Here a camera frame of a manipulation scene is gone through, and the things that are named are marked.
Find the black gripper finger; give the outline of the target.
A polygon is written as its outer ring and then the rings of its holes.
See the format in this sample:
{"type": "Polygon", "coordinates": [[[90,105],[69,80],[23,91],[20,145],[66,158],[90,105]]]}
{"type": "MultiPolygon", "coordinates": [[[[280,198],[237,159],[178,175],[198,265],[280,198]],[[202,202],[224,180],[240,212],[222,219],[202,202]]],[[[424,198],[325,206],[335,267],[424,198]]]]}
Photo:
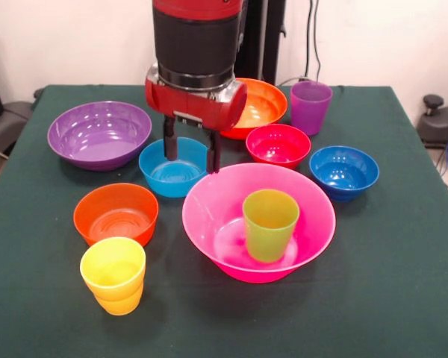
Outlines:
{"type": "Polygon", "coordinates": [[[221,136],[219,131],[208,131],[209,147],[207,152],[207,172],[217,173],[220,170],[221,136]]]}
{"type": "Polygon", "coordinates": [[[175,118],[171,116],[164,117],[164,155],[169,161],[176,160],[178,156],[175,118]]]}

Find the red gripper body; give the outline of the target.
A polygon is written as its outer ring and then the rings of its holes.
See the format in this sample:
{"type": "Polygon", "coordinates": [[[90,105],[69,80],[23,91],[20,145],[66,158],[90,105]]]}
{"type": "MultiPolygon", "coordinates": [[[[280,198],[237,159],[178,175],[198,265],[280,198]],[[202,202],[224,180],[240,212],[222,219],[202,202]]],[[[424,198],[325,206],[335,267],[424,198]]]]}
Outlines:
{"type": "Polygon", "coordinates": [[[180,89],[160,78],[158,64],[146,74],[147,104],[159,113],[199,123],[214,131],[228,131],[240,120],[247,100],[247,85],[232,78],[219,89],[180,89]]]}

